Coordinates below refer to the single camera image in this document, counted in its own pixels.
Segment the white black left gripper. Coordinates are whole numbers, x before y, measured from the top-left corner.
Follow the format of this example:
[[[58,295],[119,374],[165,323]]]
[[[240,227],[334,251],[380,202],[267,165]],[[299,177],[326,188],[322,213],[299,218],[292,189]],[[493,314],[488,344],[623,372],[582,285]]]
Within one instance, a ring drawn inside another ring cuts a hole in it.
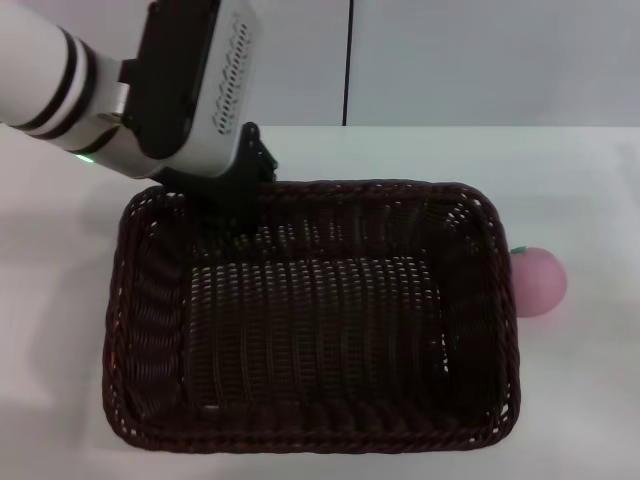
[[[259,37],[247,1],[154,1],[137,56],[121,68],[129,86],[122,123],[146,157],[215,178],[236,152],[235,184],[210,182],[186,194],[206,230],[231,236],[257,228],[258,184],[274,182],[278,169],[257,124],[245,123],[238,141]]]

